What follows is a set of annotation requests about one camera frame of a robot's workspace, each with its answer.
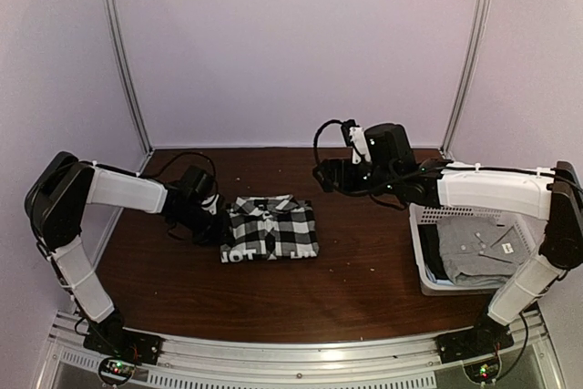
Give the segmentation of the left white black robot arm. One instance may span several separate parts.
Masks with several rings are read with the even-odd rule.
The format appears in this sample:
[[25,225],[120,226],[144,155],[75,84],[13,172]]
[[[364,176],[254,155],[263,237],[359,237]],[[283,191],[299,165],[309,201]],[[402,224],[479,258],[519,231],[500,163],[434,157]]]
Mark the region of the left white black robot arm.
[[132,173],[61,151],[48,164],[25,198],[25,212],[36,245],[61,287],[89,325],[97,343],[112,356],[131,346],[123,317],[97,277],[82,240],[89,206],[109,206],[160,216],[188,230],[194,243],[220,242],[223,198],[216,177],[191,166],[171,182]]

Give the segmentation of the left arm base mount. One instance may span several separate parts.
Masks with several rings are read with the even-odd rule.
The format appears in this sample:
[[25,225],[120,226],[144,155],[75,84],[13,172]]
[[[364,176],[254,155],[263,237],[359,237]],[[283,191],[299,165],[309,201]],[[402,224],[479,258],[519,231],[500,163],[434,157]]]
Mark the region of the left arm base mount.
[[131,331],[120,325],[91,325],[83,341],[89,351],[138,365],[156,365],[162,339],[153,334]]

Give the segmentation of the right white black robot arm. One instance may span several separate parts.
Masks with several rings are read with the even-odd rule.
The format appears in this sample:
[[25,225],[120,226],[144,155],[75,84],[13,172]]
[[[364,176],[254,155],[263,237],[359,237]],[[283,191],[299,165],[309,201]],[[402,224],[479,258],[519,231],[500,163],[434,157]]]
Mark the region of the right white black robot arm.
[[512,169],[456,164],[447,159],[417,162],[403,126],[362,128],[339,121],[348,159],[321,159],[312,145],[312,175],[326,192],[347,197],[392,195],[398,208],[481,208],[517,213],[546,222],[537,252],[492,297],[467,334],[473,353],[487,353],[508,325],[547,289],[582,263],[582,188],[572,165]]

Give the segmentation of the black white plaid shirt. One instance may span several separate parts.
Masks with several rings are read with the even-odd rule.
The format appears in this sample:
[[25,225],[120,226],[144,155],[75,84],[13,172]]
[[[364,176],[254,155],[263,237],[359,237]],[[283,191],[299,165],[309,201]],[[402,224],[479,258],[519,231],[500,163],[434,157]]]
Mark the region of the black white plaid shirt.
[[312,203],[292,195],[238,197],[225,211],[220,261],[301,260],[319,255]]

